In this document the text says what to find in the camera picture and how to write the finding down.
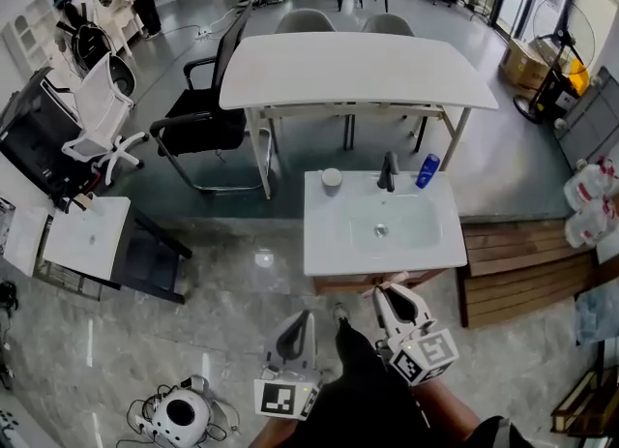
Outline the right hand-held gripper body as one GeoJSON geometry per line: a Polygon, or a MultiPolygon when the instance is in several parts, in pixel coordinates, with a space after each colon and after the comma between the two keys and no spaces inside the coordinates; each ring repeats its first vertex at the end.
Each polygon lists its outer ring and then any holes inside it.
{"type": "Polygon", "coordinates": [[[374,294],[374,310],[385,337],[376,349],[385,365],[410,386],[442,375],[459,358],[450,331],[438,329],[426,301],[402,284],[374,294]]]}

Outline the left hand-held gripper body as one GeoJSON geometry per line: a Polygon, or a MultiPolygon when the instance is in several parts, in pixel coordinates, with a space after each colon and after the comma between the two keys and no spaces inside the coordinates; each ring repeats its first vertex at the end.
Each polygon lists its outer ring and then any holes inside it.
{"type": "Polygon", "coordinates": [[[281,323],[265,342],[262,369],[254,381],[255,413],[305,421],[321,386],[315,319],[303,310],[281,323]]]}

